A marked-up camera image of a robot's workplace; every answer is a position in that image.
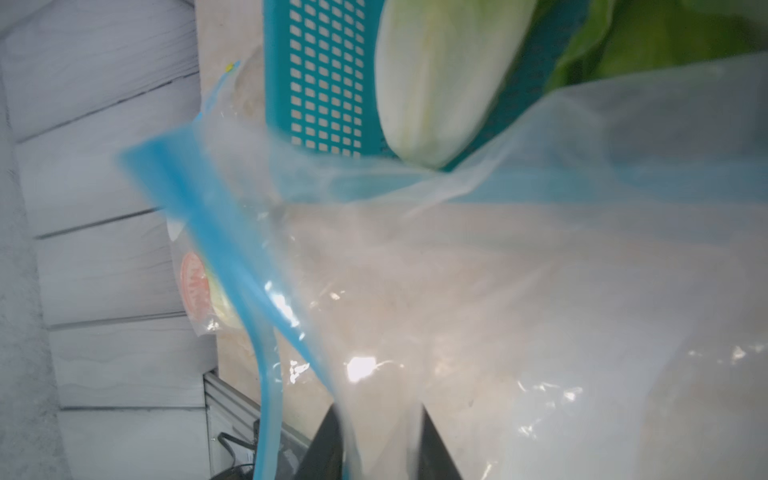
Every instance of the plastic bag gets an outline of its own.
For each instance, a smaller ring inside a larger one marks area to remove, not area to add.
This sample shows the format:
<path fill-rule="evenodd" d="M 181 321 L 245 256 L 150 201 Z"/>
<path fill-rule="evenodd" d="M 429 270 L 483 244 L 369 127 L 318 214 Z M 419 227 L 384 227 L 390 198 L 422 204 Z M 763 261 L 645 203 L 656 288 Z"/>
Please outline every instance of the plastic bag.
<path fill-rule="evenodd" d="M 124 157 L 246 327 L 329 387 L 351 478 L 415 471 L 422 402 L 466 480 L 754 478 L 766 73 L 760 54 L 564 88 L 449 174 L 227 114 Z"/>

